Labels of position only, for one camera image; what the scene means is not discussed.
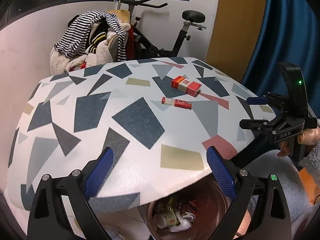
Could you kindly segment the right hand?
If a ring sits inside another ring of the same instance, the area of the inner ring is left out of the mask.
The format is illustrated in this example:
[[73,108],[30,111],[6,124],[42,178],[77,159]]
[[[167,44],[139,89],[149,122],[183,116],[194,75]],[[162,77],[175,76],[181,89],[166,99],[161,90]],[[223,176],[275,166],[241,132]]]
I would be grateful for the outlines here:
[[[298,135],[298,143],[306,145],[306,150],[310,152],[319,142],[319,127],[316,129],[306,129]],[[278,157],[285,157],[291,152],[288,141],[282,141],[279,143],[280,152]]]

